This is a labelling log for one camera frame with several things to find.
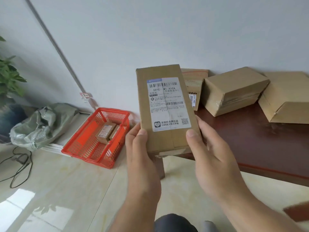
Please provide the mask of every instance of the plant pot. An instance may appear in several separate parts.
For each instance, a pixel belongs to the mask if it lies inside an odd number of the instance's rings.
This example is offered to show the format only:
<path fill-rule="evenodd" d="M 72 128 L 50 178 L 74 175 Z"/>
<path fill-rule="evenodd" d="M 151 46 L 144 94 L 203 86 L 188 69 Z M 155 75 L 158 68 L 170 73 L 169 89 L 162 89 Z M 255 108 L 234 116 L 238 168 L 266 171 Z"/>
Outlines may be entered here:
<path fill-rule="evenodd" d="M 27 116 L 13 98 L 8 98 L 6 94 L 0 94 L 0 143 L 9 143 L 10 131 L 16 124 L 20 123 Z"/>

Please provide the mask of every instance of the person's left hand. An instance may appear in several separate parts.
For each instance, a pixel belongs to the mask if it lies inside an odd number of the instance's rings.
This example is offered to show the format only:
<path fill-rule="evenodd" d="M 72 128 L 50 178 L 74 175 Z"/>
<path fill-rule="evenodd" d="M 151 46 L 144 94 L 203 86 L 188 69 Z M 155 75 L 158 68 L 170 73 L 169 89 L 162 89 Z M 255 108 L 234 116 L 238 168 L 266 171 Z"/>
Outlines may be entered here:
<path fill-rule="evenodd" d="M 157 205 L 161 197 L 159 174 L 146 150 L 147 131 L 137 124 L 126 135 L 128 195 L 133 201 Z"/>

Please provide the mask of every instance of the glossy floor tile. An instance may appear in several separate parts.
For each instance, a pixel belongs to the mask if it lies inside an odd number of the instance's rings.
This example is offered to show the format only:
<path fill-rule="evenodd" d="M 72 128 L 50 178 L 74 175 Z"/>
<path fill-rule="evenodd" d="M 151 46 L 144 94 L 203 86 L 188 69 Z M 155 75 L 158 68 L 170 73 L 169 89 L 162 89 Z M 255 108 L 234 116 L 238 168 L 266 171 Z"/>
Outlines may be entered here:
<path fill-rule="evenodd" d="M 11 152 L 0 153 L 0 161 Z M 10 180 L 0 183 L 0 232 L 87 231 L 117 171 L 54 153 L 33 153 L 30 178 L 10 189 Z M 0 179 L 13 175 L 21 165 L 7 160 Z M 26 179 L 29 166 L 16 184 Z"/>
<path fill-rule="evenodd" d="M 220 231 L 235 231 L 221 209 L 207 197 L 195 177 L 195 162 L 175 156 L 164 158 L 166 178 L 161 181 L 162 196 L 156 218 L 175 213 L 187 218 L 198 231 L 205 220 L 213 221 Z M 88 232 L 106 231 L 126 196 L 126 162 L 121 163 Z M 309 187 L 242 173 L 253 194 L 269 207 L 284 213 L 288 205 L 309 200 Z M 309 229 L 309 223 L 301 223 Z"/>

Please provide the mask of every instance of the gray shoe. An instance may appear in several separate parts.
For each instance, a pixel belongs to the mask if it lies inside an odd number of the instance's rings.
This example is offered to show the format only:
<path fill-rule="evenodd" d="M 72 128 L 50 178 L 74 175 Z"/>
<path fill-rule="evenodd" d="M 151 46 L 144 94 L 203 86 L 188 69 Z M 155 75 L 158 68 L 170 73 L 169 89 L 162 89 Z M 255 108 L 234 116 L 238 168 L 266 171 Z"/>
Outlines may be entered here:
<path fill-rule="evenodd" d="M 203 232 L 219 232 L 216 225 L 210 221 L 204 221 L 202 231 Z"/>

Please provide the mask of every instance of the red plastic basket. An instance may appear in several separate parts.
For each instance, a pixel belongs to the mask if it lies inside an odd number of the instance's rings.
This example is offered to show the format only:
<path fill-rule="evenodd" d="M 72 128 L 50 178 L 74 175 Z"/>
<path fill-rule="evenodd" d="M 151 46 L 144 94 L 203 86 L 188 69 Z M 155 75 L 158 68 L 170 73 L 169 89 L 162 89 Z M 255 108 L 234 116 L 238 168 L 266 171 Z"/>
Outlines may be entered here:
<path fill-rule="evenodd" d="M 71 137 L 61 152 L 111 169 L 125 143 L 126 134 L 130 128 L 129 115 L 130 113 L 127 111 L 98 108 Z M 95 137 L 105 122 L 112 122 L 120 126 L 114 138 L 107 145 L 98 142 Z"/>

